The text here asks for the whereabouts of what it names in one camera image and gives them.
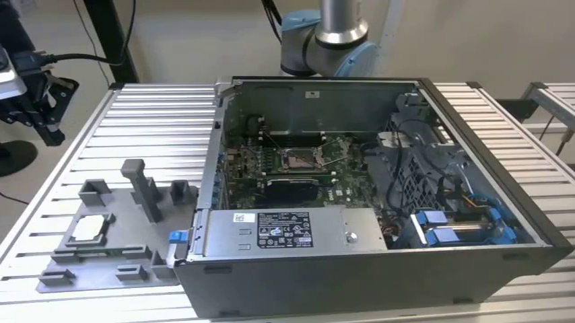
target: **white label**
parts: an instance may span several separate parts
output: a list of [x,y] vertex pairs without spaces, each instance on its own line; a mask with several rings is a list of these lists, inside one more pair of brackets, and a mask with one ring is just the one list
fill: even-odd
[[73,229],[72,236],[75,240],[93,240],[100,234],[104,221],[103,215],[88,215],[87,217],[83,217],[76,224],[76,228]]
[[233,222],[255,222],[255,213],[233,213]]
[[307,99],[319,99],[320,98],[320,92],[319,91],[307,91],[305,92],[305,98]]

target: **blue latch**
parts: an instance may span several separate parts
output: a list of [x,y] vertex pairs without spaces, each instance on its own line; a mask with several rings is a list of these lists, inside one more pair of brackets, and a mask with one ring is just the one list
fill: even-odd
[[415,215],[420,225],[445,225],[448,220],[443,211],[420,211]]
[[459,242],[457,234],[451,228],[432,229],[425,232],[425,239],[429,246],[440,246]]
[[493,230],[493,236],[488,240],[492,244],[515,244],[518,236],[510,227],[497,227]]
[[499,211],[492,207],[488,210],[488,216],[491,218],[491,220],[493,220],[495,224],[499,224],[499,222],[501,221],[501,215],[499,214]]
[[172,232],[169,232],[168,242],[171,244],[187,244],[188,243],[188,232],[187,231],[172,231]]

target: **black stand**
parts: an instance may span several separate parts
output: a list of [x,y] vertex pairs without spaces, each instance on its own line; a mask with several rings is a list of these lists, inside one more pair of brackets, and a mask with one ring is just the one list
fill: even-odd
[[23,170],[36,157],[36,147],[28,141],[15,140],[0,143],[0,177]]
[[[100,41],[105,57],[120,57],[124,31],[112,0],[84,0],[89,19]],[[140,83],[129,49],[121,64],[109,65],[117,83]]]
[[532,113],[539,107],[538,102],[531,99],[496,99],[496,103],[501,105],[520,123],[531,118]]

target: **motherboard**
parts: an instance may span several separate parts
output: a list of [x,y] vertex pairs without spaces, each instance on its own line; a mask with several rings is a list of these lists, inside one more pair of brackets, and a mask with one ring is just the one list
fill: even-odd
[[227,198],[232,209],[324,207],[381,209],[352,135],[260,133],[225,149]]

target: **aluminum table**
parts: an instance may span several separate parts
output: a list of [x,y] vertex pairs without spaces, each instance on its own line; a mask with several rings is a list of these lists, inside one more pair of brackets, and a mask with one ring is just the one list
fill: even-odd
[[575,130],[575,83],[534,82],[523,98],[535,100],[567,128]]
[[[439,83],[479,138],[575,244],[575,174],[483,89]],[[88,178],[128,187],[125,158],[143,158],[159,185],[200,185],[213,120],[212,85],[111,90],[0,245],[3,322],[207,322],[180,286],[39,294],[37,275],[80,205]],[[253,322],[575,322],[575,253],[544,274],[510,282],[481,304],[265,318]]]

